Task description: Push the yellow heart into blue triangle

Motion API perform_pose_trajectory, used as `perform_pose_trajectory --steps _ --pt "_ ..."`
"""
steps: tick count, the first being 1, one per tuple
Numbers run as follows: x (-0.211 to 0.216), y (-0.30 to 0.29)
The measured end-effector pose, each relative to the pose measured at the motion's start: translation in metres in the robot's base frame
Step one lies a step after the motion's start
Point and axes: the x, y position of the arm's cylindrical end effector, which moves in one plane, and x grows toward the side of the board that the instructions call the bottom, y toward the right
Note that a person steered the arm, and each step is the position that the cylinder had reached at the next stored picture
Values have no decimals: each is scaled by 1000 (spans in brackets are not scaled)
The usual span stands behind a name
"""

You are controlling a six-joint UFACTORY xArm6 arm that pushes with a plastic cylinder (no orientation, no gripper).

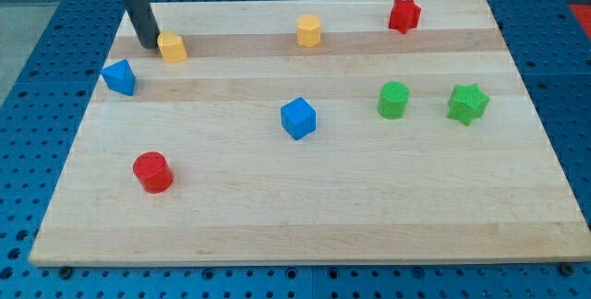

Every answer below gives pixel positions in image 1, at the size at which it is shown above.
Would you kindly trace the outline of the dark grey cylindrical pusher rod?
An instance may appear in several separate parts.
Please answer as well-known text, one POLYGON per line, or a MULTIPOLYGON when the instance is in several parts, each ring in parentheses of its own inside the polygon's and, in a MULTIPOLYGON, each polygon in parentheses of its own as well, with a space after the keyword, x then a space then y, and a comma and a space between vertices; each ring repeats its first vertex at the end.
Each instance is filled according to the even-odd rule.
POLYGON ((160 35, 156 18, 149 0, 123 0, 126 12, 138 36, 140 45, 145 49, 156 49, 160 35))

